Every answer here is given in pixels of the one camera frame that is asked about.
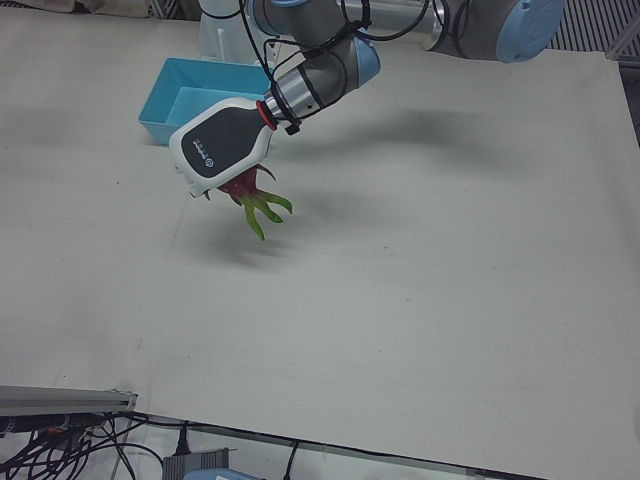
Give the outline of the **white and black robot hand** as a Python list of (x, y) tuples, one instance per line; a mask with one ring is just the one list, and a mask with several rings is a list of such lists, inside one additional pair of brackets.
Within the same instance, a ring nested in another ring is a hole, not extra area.
[(174, 168), (200, 197), (262, 161), (275, 128), (262, 100), (223, 99), (170, 136)]

